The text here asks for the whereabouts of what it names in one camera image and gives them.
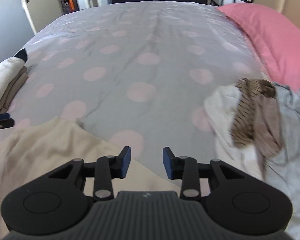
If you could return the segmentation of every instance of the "folded white cloth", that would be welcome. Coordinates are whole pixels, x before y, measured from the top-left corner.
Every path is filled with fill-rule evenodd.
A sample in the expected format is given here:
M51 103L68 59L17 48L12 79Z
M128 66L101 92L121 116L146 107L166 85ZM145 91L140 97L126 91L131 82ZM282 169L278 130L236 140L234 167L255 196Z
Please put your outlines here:
M76 123L58 117L15 131L0 143L0 206L9 192L69 160L82 158L85 162L95 162L99 157L118 155L120 151ZM112 184L115 195L122 190L180 192L178 186L134 159L131 159L125 179L113 179ZM84 193L92 196L93 180L87 179ZM0 213L0 239L8 232Z
M235 86L220 86L208 97L205 110L216 136L216 154L218 158L245 173L263 180L262 158L257 154L256 147L250 144L243 148L234 146L230 130L234 121L240 91Z
M25 61L17 57L11 57L0 63L0 99L9 83L18 75Z

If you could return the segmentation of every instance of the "white door edge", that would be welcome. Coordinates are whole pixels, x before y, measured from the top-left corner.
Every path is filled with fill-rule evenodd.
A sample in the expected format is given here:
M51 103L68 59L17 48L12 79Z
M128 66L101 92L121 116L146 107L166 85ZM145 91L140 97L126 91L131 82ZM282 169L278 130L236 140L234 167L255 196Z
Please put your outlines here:
M37 34L37 30L36 30L35 27L34 27L34 24L33 24L31 15L30 15L30 12L29 12L29 10L28 10L28 6L27 6L27 4L26 4L26 0L21 0L21 4L22 4L22 7L23 7L23 9L24 9L24 11L25 11L25 13L26 13L26 16L27 16L28 21L29 21L30 26L31 26L31 29L32 29L34 35L36 35L36 34Z

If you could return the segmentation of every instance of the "gray bedsheet with pink dots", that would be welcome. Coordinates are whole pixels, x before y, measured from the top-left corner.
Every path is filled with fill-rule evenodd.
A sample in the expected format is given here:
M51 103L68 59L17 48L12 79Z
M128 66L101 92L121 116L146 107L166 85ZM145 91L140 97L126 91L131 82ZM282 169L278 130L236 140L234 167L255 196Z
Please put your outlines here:
M16 128L79 118L93 135L131 146L133 157L163 178L166 146L203 163L215 157L205 98L220 85L261 77L235 23L195 3L81 10L55 20L25 48L30 77L9 110ZM1 131L0 142L13 129Z

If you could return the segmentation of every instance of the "folded brown cloth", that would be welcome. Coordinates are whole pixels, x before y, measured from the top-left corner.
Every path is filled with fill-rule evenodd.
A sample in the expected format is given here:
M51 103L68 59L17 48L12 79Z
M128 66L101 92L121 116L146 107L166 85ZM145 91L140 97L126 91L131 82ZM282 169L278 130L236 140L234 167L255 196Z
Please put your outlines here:
M4 92L4 94L0 99L0 114L7 112L15 94L26 82L28 78L28 74L26 74L27 70L28 70L27 67L23 67L18 72L18 75L16 75L16 77L7 86L6 91Z
M271 82L241 79L236 84L241 92L231 137L238 148L255 143L263 156L273 156L282 147L280 114Z

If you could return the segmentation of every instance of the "pink pillow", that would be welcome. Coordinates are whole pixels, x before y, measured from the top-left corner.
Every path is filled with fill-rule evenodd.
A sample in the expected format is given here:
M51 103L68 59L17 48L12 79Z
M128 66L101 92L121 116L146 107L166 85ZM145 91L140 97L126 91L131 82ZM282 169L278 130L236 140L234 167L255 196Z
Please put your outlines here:
M218 8L249 36L272 81L300 89L300 30L284 15L253 3Z

